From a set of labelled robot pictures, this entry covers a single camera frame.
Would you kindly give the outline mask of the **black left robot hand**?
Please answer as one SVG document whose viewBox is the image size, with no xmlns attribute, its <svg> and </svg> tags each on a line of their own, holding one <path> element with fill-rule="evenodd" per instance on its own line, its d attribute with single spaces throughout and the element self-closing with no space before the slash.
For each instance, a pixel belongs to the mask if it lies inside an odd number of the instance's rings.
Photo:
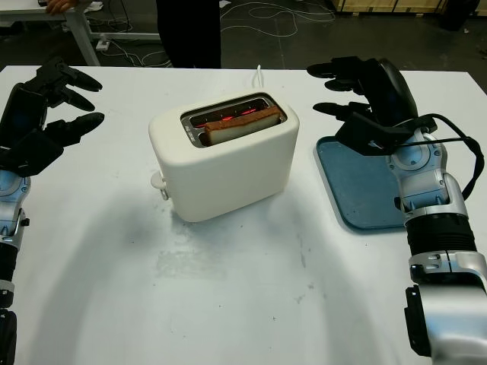
<svg viewBox="0 0 487 365">
<path fill-rule="evenodd" d="M 104 114 L 96 113 L 94 104 L 73 87 L 91 92 L 103 88 L 99 81 L 59 57 L 39 67 L 34 78 L 16 84 L 1 119 L 1 146 L 12 148 L 33 131 L 41 132 L 61 147 L 79 143 L 82 136 L 102 123 Z M 58 120 L 47 124 L 47 110 L 63 103 L 86 114 L 71 122 Z"/>
</svg>

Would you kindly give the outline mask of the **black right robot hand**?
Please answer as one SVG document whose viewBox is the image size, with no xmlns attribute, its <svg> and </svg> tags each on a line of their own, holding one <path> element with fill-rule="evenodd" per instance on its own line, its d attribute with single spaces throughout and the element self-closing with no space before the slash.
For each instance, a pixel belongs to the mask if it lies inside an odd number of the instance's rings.
<svg viewBox="0 0 487 365">
<path fill-rule="evenodd" d="M 387 59 L 362 60 L 357 56 L 333 58 L 330 62 L 310 65 L 307 73 L 326 80 L 332 91 L 352 91 L 367 103 L 339 105 L 317 103 L 313 109 L 345 121 L 357 113 L 379 125 L 395 126 L 419 116 L 415 100 L 404 77 Z"/>
</svg>

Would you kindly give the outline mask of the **person's right hand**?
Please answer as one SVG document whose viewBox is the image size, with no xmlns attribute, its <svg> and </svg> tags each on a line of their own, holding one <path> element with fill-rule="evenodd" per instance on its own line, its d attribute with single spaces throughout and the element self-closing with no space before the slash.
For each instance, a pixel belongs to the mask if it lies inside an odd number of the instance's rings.
<svg viewBox="0 0 487 365">
<path fill-rule="evenodd" d="M 76 0 L 48 0 L 46 2 L 47 14 L 61 14 L 77 5 Z"/>
</svg>

